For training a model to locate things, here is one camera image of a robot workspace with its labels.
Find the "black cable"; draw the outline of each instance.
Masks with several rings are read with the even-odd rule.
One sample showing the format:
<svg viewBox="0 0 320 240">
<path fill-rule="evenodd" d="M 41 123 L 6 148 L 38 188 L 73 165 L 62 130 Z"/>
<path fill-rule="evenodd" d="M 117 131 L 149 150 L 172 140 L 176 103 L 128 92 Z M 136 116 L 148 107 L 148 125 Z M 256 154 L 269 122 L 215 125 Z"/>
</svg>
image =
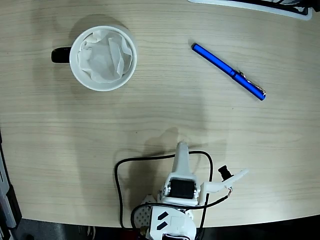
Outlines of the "black cable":
<svg viewBox="0 0 320 240">
<path fill-rule="evenodd" d="M 213 161 L 210 157 L 210 155 L 205 152 L 205 151 L 190 151 L 189 154 L 203 154 L 205 155 L 210 163 L 210 174 L 209 174 L 209 181 L 212 181 L 212 177 L 213 177 Z M 117 164 L 114 167 L 114 178 L 115 178 L 115 184 L 116 184 L 116 188 L 117 188 L 117 192 L 118 192 L 118 196 L 119 196 L 119 206 L 120 206 L 120 212 L 119 212 L 119 221 L 120 221 L 120 226 L 127 231 L 131 231 L 130 228 L 127 228 L 124 226 L 123 223 L 123 213 L 124 213 L 124 205 L 123 205 L 123 198 L 122 198 L 122 193 L 121 193 L 121 188 L 120 188 L 120 184 L 119 184 L 119 178 L 118 178 L 118 169 L 119 166 L 123 163 L 126 162 L 131 162 L 131 161 L 148 161 L 148 160 L 162 160 L 162 159 L 169 159 L 169 158 L 173 158 L 175 156 L 175 154 L 171 154 L 171 155 L 166 155 L 166 156 L 152 156 L 152 157 L 131 157 L 131 158 L 127 158 L 124 160 L 121 160 L 119 162 L 117 162 Z M 201 223 L 200 223 L 200 227 L 199 227 L 199 231 L 195 237 L 195 239 L 197 240 L 203 230 L 203 225 L 204 225 L 204 221 L 205 221 L 205 217 L 206 217 L 206 211 L 207 208 L 212 207 L 218 203 L 221 203 L 222 201 L 224 201 L 225 199 L 228 198 L 228 195 L 226 195 L 225 197 L 220 198 L 219 200 L 212 202 L 210 204 L 208 204 L 208 200 L 209 200 L 209 194 L 206 195 L 206 199 L 205 199 L 205 203 L 203 206 L 181 206 L 181 205 L 174 205 L 174 204 L 167 204 L 167 203 L 144 203 L 141 204 L 137 207 L 135 207 L 133 209 L 133 211 L 131 212 L 131 216 L 130 216 L 130 221 L 131 221 L 131 225 L 133 230 L 138 231 L 137 227 L 135 226 L 135 221 L 134 221 L 134 216 L 135 216 L 135 212 L 142 207 L 145 206 L 162 206 L 162 207 L 170 207 L 170 208 L 178 208 L 178 209 L 185 209 L 185 210 L 195 210 L 195 209 L 203 209 L 202 212 L 202 217 L 201 217 Z"/>
<path fill-rule="evenodd" d="M 277 1 L 277 2 L 275 2 L 275 4 L 280 4 L 280 3 L 282 3 L 284 0 L 280 0 L 280 1 Z"/>
</svg>

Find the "wire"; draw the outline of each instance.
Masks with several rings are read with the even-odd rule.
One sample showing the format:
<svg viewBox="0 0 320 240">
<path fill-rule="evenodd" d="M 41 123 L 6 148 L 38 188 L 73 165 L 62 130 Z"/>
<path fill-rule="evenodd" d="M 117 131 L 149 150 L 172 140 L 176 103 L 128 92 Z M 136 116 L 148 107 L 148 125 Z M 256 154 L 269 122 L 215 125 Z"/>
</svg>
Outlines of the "wire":
<svg viewBox="0 0 320 240">
<path fill-rule="evenodd" d="M 172 236 L 170 234 L 165 234 L 165 236 L 170 238 L 170 239 L 190 240 L 190 238 L 187 237 L 187 236 Z"/>
<path fill-rule="evenodd" d="M 275 4 L 280 4 L 280 3 L 282 3 L 284 0 L 280 0 L 280 1 L 277 1 L 277 2 L 275 2 Z"/>
<path fill-rule="evenodd" d="M 205 155 L 210 163 L 210 174 L 209 174 L 209 182 L 212 181 L 213 178 L 213 161 L 212 158 L 210 157 L 210 155 L 205 152 L 205 151 L 190 151 L 189 154 L 203 154 Z M 124 205 L 123 205 L 123 198 L 122 198 L 122 193 L 121 193 L 121 188 L 120 188 L 120 184 L 119 184 L 119 177 L 118 177 L 118 169 L 119 166 L 123 163 L 127 163 L 127 162 L 132 162 L 132 161 L 151 161 L 151 160 L 163 160 L 163 159 L 170 159 L 173 158 L 175 156 L 175 154 L 171 154 L 171 155 L 165 155 L 165 156 L 152 156 L 152 157 L 131 157 L 131 158 L 127 158 L 124 160 L 121 160 L 119 162 L 116 163 L 115 167 L 114 167 L 114 178 L 115 178 L 115 184 L 116 184 L 116 188 L 117 188 L 117 192 L 118 192 L 118 197 L 119 197 L 119 207 L 120 207 L 120 211 L 119 211 L 119 221 L 120 221 L 120 226 L 122 227 L 122 229 L 127 230 L 127 231 L 131 231 L 130 228 L 127 228 L 124 226 L 124 222 L 123 222 L 123 214 L 124 214 Z M 195 239 L 198 240 L 199 236 L 203 230 L 203 225 L 204 225 L 204 221 L 205 221 L 205 217 L 206 217 L 206 210 L 209 207 L 212 207 L 216 204 L 221 203 L 222 201 L 226 200 L 229 196 L 226 195 L 220 199 L 218 199 L 215 202 L 212 202 L 210 204 L 208 204 L 208 200 L 209 200 L 209 194 L 206 195 L 206 199 L 205 199 L 205 203 L 202 206 L 181 206 L 181 205 L 175 205 L 175 204 L 167 204 L 167 203 L 157 203 L 157 202 L 147 202 L 141 205 L 136 206 L 132 212 L 131 212 L 131 216 L 130 216 L 130 222 L 132 225 L 132 228 L 134 231 L 136 231 L 140 237 L 142 237 L 143 239 L 146 239 L 144 236 L 142 236 L 139 232 L 139 230 L 137 229 L 136 225 L 135 225 L 135 212 L 142 208 L 142 207 L 146 207 L 146 206 L 161 206 L 161 207 L 169 207 L 169 208 L 177 208 L 177 209 L 185 209 L 185 210 L 199 210 L 199 209 L 203 209 L 202 212 L 202 217 L 201 217 L 201 223 L 200 223 L 200 227 L 199 227 L 199 231 L 197 232 L 197 235 L 195 236 Z"/>
</svg>

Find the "floor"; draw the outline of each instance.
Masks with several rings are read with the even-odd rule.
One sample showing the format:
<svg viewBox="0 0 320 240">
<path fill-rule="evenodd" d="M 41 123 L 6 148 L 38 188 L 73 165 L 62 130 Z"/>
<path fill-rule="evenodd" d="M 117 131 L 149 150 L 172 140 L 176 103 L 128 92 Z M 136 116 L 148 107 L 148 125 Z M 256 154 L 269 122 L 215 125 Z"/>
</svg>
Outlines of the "floor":
<svg viewBox="0 0 320 240">
<path fill-rule="evenodd" d="M 320 215 L 264 224 L 205 228 L 202 240 L 319 239 Z M 94 228 L 22 219 L 14 231 L 16 240 L 92 240 Z M 96 227 L 94 240 L 136 240 L 120 228 Z"/>
</svg>

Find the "pen clip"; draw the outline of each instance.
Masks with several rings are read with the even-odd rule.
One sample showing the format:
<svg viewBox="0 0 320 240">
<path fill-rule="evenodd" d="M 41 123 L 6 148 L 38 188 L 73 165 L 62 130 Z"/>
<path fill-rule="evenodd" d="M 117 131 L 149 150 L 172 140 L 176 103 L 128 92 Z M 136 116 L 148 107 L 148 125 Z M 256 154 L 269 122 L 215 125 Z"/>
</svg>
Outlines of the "pen clip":
<svg viewBox="0 0 320 240">
<path fill-rule="evenodd" d="M 244 79 L 245 79 L 248 83 L 252 84 L 252 85 L 255 86 L 257 89 L 259 89 L 259 90 L 263 93 L 263 95 L 266 95 L 266 91 L 263 90 L 261 87 L 259 87 L 257 84 L 253 83 L 252 81 L 249 81 L 249 80 L 246 78 L 245 74 L 244 74 L 242 71 L 239 71 L 239 73 L 240 73 L 240 75 L 241 75 L 242 77 L 244 77 Z"/>
</svg>

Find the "white mug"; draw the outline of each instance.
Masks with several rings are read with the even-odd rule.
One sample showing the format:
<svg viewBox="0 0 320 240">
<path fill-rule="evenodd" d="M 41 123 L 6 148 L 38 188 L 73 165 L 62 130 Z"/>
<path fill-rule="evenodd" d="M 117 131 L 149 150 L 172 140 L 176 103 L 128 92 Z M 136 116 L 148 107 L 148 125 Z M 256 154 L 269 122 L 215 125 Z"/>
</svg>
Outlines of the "white mug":
<svg viewBox="0 0 320 240">
<path fill-rule="evenodd" d="M 96 81 L 93 81 L 86 72 L 80 69 L 78 63 L 78 52 L 80 50 L 81 43 L 85 40 L 86 37 L 97 30 L 109 30 L 119 33 L 125 38 L 132 50 L 132 62 L 128 72 L 124 74 L 120 79 L 110 83 L 98 83 Z M 124 85 L 131 78 L 136 69 L 137 58 L 137 44 L 133 35 L 128 29 L 119 25 L 94 26 L 92 28 L 89 28 L 76 38 L 71 47 L 59 47 L 54 49 L 51 53 L 52 62 L 59 64 L 69 63 L 71 71 L 74 77 L 79 81 L 79 83 L 81 83 L 88 89 L 99 92 L 112 91 Z"/>
</svg>

